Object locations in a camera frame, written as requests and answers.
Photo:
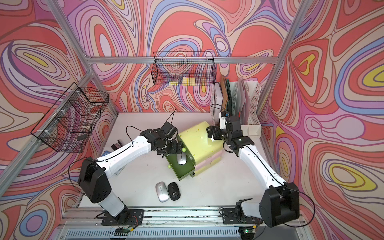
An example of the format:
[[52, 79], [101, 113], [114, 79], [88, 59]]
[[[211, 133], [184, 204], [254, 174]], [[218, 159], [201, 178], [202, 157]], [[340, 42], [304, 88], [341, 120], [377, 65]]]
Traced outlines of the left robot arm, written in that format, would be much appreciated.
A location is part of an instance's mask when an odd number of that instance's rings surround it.
[[130, 214], [130, 210], [123, 201], [113, 192], [109, 178], [125, 168], [138, 157], [151, 151], [162, 157], [167, 155], [181, 155], [187, 150], [182, 142], [177, 141], [168, 132], [162, 129], [147, 129], [135, 139], [114, 152], [93, 159], [86, 158], [81, 166], [78, 185], [84, 195], [93, 204], [98, 204], [105, 211], [107, 217], [117, 226], [131, 223], [133, 227], [139, 226], [140, 221]]

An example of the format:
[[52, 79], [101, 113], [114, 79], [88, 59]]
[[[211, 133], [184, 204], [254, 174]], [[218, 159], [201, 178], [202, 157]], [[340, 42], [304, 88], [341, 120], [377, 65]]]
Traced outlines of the green drawer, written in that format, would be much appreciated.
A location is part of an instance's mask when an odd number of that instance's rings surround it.
[[196, 171], [194, 161], [193, 161], [191, 154], [188, 151], [185, 151], [185, 153], [187, 154], [188, 159], [187, 159], [187, 163], [185, 165], [182, 165], [182, 166], [177, 163], [177, 155], [176, 154], [166, 156], [166, 159], [167, 159], [169, 165], [171, 166], [171, 169], [174, 171], [174, 173], [175, 173], [175, 175], [179, 181], [185, 179], [188, 176], [191, 176]]

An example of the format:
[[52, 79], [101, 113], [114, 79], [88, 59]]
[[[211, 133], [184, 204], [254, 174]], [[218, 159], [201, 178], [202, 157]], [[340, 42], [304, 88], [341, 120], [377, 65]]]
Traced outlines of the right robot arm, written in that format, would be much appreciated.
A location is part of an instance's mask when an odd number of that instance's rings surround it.
[[280, 177], [257, 150], [254, 141], [243, 135], [239, 117], [219, 114], [219, 125], [207, 128], [208, 137], [222, 140], [251, 170], [257, 186], [264, 190], [260, 201], [240, 200], [235, 209], [239, 219], [262, 219], [270, 228], [297, 220], [300, 217], [300, 191], [295, 183]]

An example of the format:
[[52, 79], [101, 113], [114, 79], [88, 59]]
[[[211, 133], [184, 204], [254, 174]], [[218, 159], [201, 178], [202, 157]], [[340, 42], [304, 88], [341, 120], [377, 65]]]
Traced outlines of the silver computer mouse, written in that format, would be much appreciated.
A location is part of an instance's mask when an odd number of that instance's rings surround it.
[[177, 163], [179, 165], [185, 165], [187, 163], [187, 154], [185, 152], [181, 152], [180, 154], [177, 154]]
[[155, 186], [156, 194], [161, 203], [169, 200], [168, 188], [164, 182], [159, 182]]

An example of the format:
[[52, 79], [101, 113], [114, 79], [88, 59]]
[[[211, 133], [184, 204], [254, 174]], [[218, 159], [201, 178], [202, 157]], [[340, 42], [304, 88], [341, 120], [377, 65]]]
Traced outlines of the green drawer cabinet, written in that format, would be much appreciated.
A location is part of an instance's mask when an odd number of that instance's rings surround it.
[[190, 173], [195, 177], [217, 164], [224, 152], [223, 141], [212, 140], [208, 137], [209, 123], [201, 122], [178, 135], [178, 140], [183, 142], [188, 160], [194, 168]]

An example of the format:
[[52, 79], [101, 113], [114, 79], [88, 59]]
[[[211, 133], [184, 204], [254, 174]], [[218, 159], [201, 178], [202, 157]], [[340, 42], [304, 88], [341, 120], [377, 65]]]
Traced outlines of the black computer mouse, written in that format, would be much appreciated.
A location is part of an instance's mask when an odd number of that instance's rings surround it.
[[181, 192], [176, 182], [168, 184], [168, 192], [172, 201], [177, 201], [181, 197]]

